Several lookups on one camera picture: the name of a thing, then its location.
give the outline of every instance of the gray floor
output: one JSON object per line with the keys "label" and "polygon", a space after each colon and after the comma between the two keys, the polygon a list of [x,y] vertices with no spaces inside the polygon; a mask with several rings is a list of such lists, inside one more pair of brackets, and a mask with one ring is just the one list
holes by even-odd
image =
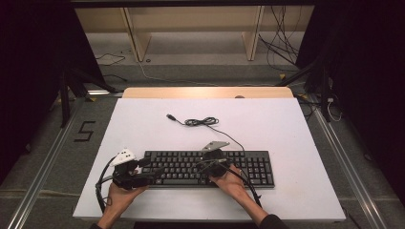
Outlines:
{"label": "gray floor", "polygon": [[[192,42],[185,42],[184,36]],[[208,86],[206,84],[219,86],[274,85],[280,82],[280,73],[292,74],[292,72],[271,69],[266,62],[266,50],[261,48],[258,50],[255,61],[246,61],[240,37],[233,33],[209,33],[203,36],[199,33],[191,33],[176,37],[175,34],[156,34],[156,37],[154,36],[145,58],[145,60],[150,59],[150,62],[142,63],[142,72],[134,59],[131,60],[133,55],[128,52],[129,46],[125,43],[125,39],[118,37],[115,40],[116,43],[105,44],[106,41],[102,37],[89,34],[89,40],[93,42],[92,46],[96,56],[106,52],[125,54],[126,59],[123,63],[120,62],[114,66],[100,66],[104,74],[115,74],[127,79],[125,82],[117,77],[106,77],[108,84],[121,89],[201,86],[200,83],[204,83],[204,86]],[[209,42],[203,43],[199,40],[202,37],[204,40],[208,39]],[[181,49],[177,48],[179,44],[182,44]],[[294,70],[292,66],[286,65],[282,60],[275,58],[274,61],[278,68]],[[303,92],[302,82],[304,80],[303,78],[291,85],[294,93]],[[88,85],[88,88],[96,89],[93,85]],[[90,222],[74,219],[72,214],[117,102],[117,97],[113,96],[92,97],[93,101],[86,101],[79,109],[66,142],[23,228],[88,228],[90,226]],[[308,105],[303,104],[302,110],[303,115],[310,113]],[[86,126],[88,128],[86,130],[92,130],[94,134],[87,142],[75,142],[75,139],[83,138],[83,135],[78,133],[83,121],[95,122]],[[60,130],[60,123],[61,106],[56,101],[32,140],[31,153],[20,157],[0,186],[0,205],[2,206],[0,208],[0,228],[6,228],[18,203],[30,188],[42,161],[52,148],[53,141]],[[308,125],[342,206],[362,228],[372,228],[315,114],[309,118]],[[333,121],[331,126],[350,156],[388,228],[405,228],[404,206],[378,167],[372,161],[364,158],[364,154],[367,152],[354,133],[350,121],[342,118],[339,122]],[[132,221],[120,221],[115,228],[132,228],[133,225]],[[288,225],[291,228],[356,228],[351,219],[338,223],[288,222]]]}

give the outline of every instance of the keyboard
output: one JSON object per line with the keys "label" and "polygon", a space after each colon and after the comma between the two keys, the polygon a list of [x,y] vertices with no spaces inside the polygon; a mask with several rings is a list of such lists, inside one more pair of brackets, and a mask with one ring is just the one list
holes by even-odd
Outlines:
{"label": "keyboard", "polygon": [[[242,177],[254,188],[274,188],[268,151],[223,151],[236,167],[244,171]],[[164,168],[164,173],[150,188],[210,188],[217,187],[206,174],[200,174],[195,166],[202,161],[200,151],[146,151],[151,163],[142,167],[143,173]]]}

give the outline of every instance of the white table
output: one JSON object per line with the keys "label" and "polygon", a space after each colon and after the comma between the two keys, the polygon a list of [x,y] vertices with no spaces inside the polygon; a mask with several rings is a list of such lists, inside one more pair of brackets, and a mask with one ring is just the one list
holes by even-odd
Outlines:
{"label": "white table", "polygon": [[[206,127],[169,120],[215,116],[215,127],[246,150],[269,151],[274,189],[257,190],[266,211],[283,220],[345,219],[308,125],[295,98],[122,98],[113,112],[74,217],[98,219],[95,184],[110,158],[128,148],[141,158],[147,150],[200,150],[212,140],[229,141]],[[109,169],[106,176],[113,172]],[[106,197],[109,183],[103,185]],[[248,214],[219,189],[149,189],[122,215],[137,221],[249,221]]]}

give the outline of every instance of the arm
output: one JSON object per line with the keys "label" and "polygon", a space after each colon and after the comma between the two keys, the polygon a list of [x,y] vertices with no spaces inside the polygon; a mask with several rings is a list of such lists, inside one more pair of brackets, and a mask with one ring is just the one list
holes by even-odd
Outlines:
{"label": "arm", "polygon": [[98,221],[97,226],[102,229],[111,228],[123,212],[129,207],[139,194],[143,193],[148,186],[134,190],[124,190],[118,188],[113,182],[108,191],[107,205],[103,216]]}
{"label": "arm", "polygon": [[[240,170],[233,164],[230,166],[230,169],[235,173],[240,173]],[[210,177],[209,179],[215,182],[226,194],[235,199],[250,215],[258,227],[270,228],[269,225],[272,223],[269,222],[274,222],[277,226],[280,226],[277,228],[287,228],[276,216],[269,216],[268,213],[247,194],[243,182],[235,175],[227,172],[222,177]]]}

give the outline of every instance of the person's right hand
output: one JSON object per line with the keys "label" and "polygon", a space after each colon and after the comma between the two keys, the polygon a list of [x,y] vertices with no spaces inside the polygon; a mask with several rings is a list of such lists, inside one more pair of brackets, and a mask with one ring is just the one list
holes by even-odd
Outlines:
{"label": "person's right hand", "polygon": [[[241,174],[241,170],[236,168],[235,165],[229,167],[233,172]],[[247,195],[242,180],[230,172],[226,172],[222,177],[209,177],[212,182],[215,182],[226,194],[237,199]]]}

